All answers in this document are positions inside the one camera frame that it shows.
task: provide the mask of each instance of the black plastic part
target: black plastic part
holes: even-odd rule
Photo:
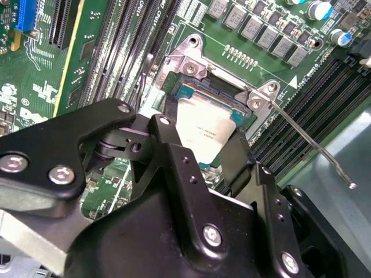
[[[78,147],[108,130],[130,126],[136,114],[131,108],[122,112],[120,105],[126,104],[105,100],[2,137],[0,156],[17,153],[27,158],[28,167],[20,173],[0,172],[1,207],[50,217],[72,210],[85,188]],[[48,178],[58,165],[73,169],[71,184],[56,185]]]
[[[290,203],[297,242],[303,262],[315,277],[370,277],[370,272],[321,214],[309,197],[294,192],[294,186],[282,191]]]
[[[236,131],[220,152],[224,183],[236,197],[251,179],[251,169],[256,163],[245,135]]]
[[[170,195],[163,186],[93,223],[73,243],[65,278],[261,277],[253,250],[253,211],[213,196],[233,244],[216,268],[197,270],[182,253]]]
[[[364,39],[359,44],[351,47],[348,54],[352,57],[360,59],[367,59],[371,56],[371,39]]]

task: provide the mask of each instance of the ram slot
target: ram slot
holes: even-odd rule
[[[114,92],[114,97],[120,99],[127,99],[127,92],[125,88],[131,87],[132,83],[135,83],[134,80],[131,80],[131,83],[128,83],[130,75],[133,74],[134,77],[137,76],[137,72],[141,69],[141,62],[145,60],[144,55],[147,56],[149,47],[152,46],[153,40],[157,35],[159,26],[155,22],[158,11],[162,9],[160,7],[162,0],[153,0],[151,7],[147,11],[146,18],[144,19],[139,34],[135,40],[132,50],[130,51],[129,58],[121,72],[119,84],[117,84]],[[132,69],[134,65],[137,64],[137,72],[133,73]]]
[[[293,98],[293,100],[285,107],[286,113],[291,117],[294,116],[302,109],[305,103],[313,97],[313,95],[318,92],[321,86],[328,80],[336,69],[340,66],[340,62],[332,60],[329,64],[323,66],[321,74],[317,73],[313,77],[313,82],[311,82],[305,89],[300,92],[300,94]],[[283,117],[278,116],[273,124],[266,130],[259,140],[252,146],[252,152],[259,158],[266,148],[272,144],[275,137],[280,134],[283,128],[286,126],[286,121]]]
[[[99,92],[94,101],[113,96],[114,84],[128,60],[135,37],[146,15],[149,1],[131,1],[121,22],[120,32],[104,70]]]
[[[110,5],[105,13],[104,24],[100,32],[99,43],[94,51],[90,62],[90,71],[84,88],[84,95],[81,97],[79,107],[89,105],[93,102],[99,88],[104,66],[110,56],[110,51],[116,37],[120,19],[126,8],[127,0],[110,1]]]

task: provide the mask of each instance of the dimm slot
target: dimm slot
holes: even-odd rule
[[[304,87],[305,90],[287,105],[285,108],[286,113],[288,113],[290,116],[297,114],[302,106],[312,97],[312,94],[309,92],[316,93],[325,82],[325,79],[330,78],[330,76],[332,76],[340,65],[341,64],[336,60],[332,60],[329,64],[324,65],[324,69],[321,71],[322,74],[315,74],[313,77],[313,82]],[[286,121],[281,116],[278,116],[275,119],[269,129],[266,130],[262,137],[260,137],[259,140],[257,140],[257,142],[252,146],[252,152],[255,156],[260,157],[261,153],[269,147],[274,138],[282,131],[285,122]]]
[[[79,107],[89,105],[94,100],[99,87],[100,78],[104,71],[104,66],[110,56],[109,53],[127,4],[128,0],[110,1],[103,20],[104,25],[100,31],[99,43],[94,51],[88,79],[83,90],[85,93],[83,97],[81,97]]]
[[[341,85],[338,86],[337,89],[334,90],[333,94],[332,94],[332,96],[335,96],[335,100],[328,100],[326,102],[323,102],[322,105],[319,106],[319,107],[326,107],[326,108],[323,111],[315,110],[316,113],[312,114],[312,117],[311,117],[311,119],[315,119],[315,120],[313,120],[313,121],[307,120],[305,122],[305,125],[302,125],[303,129],[308,134],[310,134],[310,136],[315,138],[315,140],[317,140],[318,139],[317,138],[318,132],[316,134],[316,131],[321,129],[321,126],[323,126],[325,122],[327,122],[329,119],[332,118],[332,116],[334,115],[334,107],[336,107],[335,110],[338,110],[338,107],[342,106],[342,104],[344,104],[354,94],[354,92],[356,92],[359,89],[359,87],[361,86],[362,83],[363,83],[362,78],[357,76],[357,78],[355,80],[353,80],[347,86],[348,88],[352,88],[352,89],[346,90],[345,93],[343,93],[343,94],[336,94],[337,89],[339,89],[340,86],[344,84],[344,83],[340,83]],[[291,130],[292,133],[295,134],[296,140],[292,143],[290,143],[290,141],[288,141],[288,140],[287,141],[285,140],[285,141],[288,142],[287,145],[291,145],[291,146],[293,146],[293,148],[300,149],[304,144],[307,144],[307,143],[300,136],[297,136],[297,133],[295,133],[295,130],[293,128],[291,128],[291,129],[292,129]],[[290,156],[291,152],[292,152],[292,148],[286,148],[285,151],[282,154],[280,154],[278,152],[275,156],[266,156],[267,158],[269,158],[269,161],[267,161],[267,163],[269,165],[271,165],[270,166],[271,169],[274,169],[272,171],[277,170],[278,167],[280,167],[280,164],[282,164],[281,161],[288,159],[287,156]]]
[[[121,22],[120,32],[112,49],[110,59],[108,60],[108,63],[104,69],[104,75],[102,77],[99,91],[96,94],[94,101],[100,101],[105,98],[112,97],[112,84],[117,78],[116,76],[118,68],[122,68],[126,64],[128,55],[132,48],[132,44],[130,43],[130,41],[136,37],[137,30],[139,29],[139,26],[143,21],[147,7],[148,1],[130,2],[126,10],[125,17]],[[129,32],[131,23],[133,22],[135,15],[137,15],[135,28],[132,32]]]
[[[295,114],[293,119],[296,121],[296,123],[303,127],[304,124],[307,123],[309,119],[316,113],[315,109],[305,109],[309,107],[322,107],[322,103],[327,101],[331,98],[331,96],[337,91],[337,89],[343,84],[343,82],[348,78],[348,74],[351,73],[351,70],[348,69],[346,71],[343,71],[339,75],[332,75],[331,79],[331,85],[328,86],[324,91],[321,92],[321,95],[318,97],[312,96],[310,100],[308,100],[304,106],[302,106],[301,110]],[[268,152],[266,152],[267,149],[265,149],[263,152],[259,154],[257,159],[261,159],[263,157],[271,157],[271,155],[274,152],[278,152],[278,150],[285,148],[285,143],[288,142],[292,137],[295,136],[295,133],[290,133],[288,130],[291,130],[291,126],[288,123],[283,123],[283,127],[281,130],[281,133],[285,134],[281,137],[279,141],[277,141],[275,144],[270,145],[270,148],[268,149]]]
[[[115,88],[115,92],[114,92],[115,98],[123,99],[124,97],[123,90],[129,79],[131,70],[133,69],[135,62],[137,61],[137,58],[140,52],[144,50],[146,43],[149,43],[150,41],[150,30],[151,30],[151,27],[153,26],[154,19],[157,14],[160,3],[161,3],[161,0],[154,0],[153,3],[151,4],[149,11],[147,11],[146,18],[144,19],[140,27],[140,31],[135,40],[133,49],[130,52],[129,58],[121,73],[120,83]]]
[[[348,105],[346,107],[346,110],[348,111],[353,111],[354,109],[356,109],[366,98],[367,98],[367,94],[363,94],[361,98],[358,98],[356,99],[355,101],[353,101],[350,105]],[[339,117],[338,118],[335,118],[331,121],[330,124],[327,125],[328,129],[327,130],[322,130],[321,133],[320,133],[320,136],[317,136],[316,137],[316,140],[318,142],[321,142],[322,140],[324,140],[326,138],[326,136],[328,135],[328,130],[333,130],[335,127],[337,127],[346,117],[348,116],[348,114],[339,114]],[[312,147],[310,145],[307,145],[301,152],[299,152],[299,154],[297,154],[297,157],[298,159],[293,159],[293,160],[289,160],[290,163],[287,164],[284,168],[282,169],[277,169],[276,172],[278,172],[278,174],[276,175],[276,178],[277,180],[280,180],[282,179],[295,165],[297,165],[297,163],[299,161],[301,161],[301,158],[306,155],[307,153],[309,153],[310,151],[312,150]]]

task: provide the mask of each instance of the black metal bracket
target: black metal bracket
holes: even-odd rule
[[[135,117],[129,106],[110,99],[1,138],[0,156],[18,155],[26,166],[16,172],[3,165],[1,207],[48,217],[73,211],[86,184],[79,146],[86,140],[95,145],[99,135],[129,127]],[[49,173],[56,166],[71,169],[73,180],[68,184],[51,181]]]
[[[231,196],[254,207],[257,263],[265,275],[305,277],[286,199],[273,173],[256,162],[246,138],[235,132],[221,152],[221,166]],[[295,264],[286,264],[293,260]]]

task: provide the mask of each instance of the capacitor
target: capacitor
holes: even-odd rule
[[[352,35],[341,29],[335,29],[330,33],[330,41],[341,47],[347,47],[352,41]]]
[[[300,5],[305,3],[307,0],[286,0],[286,3],[289,5]]]
[[[332,10],[330,2],[314,1],[309,5],[307,14],[311,20],[326,20],[330,17]]]

